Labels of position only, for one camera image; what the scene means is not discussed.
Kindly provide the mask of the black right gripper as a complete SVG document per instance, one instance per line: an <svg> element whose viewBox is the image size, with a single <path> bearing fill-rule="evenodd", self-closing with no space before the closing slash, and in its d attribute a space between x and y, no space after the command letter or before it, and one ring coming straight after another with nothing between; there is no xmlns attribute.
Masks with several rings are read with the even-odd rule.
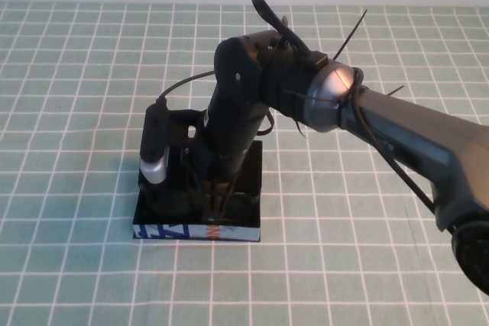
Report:
<svg viewBox="0 0 489 326"><path fill-rule="evenodd" d="M234 193L235 176L241 168L268 107L237 105L231 102L211 104L205 111L194 110L196 133L189 142L187 182L202 184L204 221L217 224L225 220L228 200Z"/></svg>

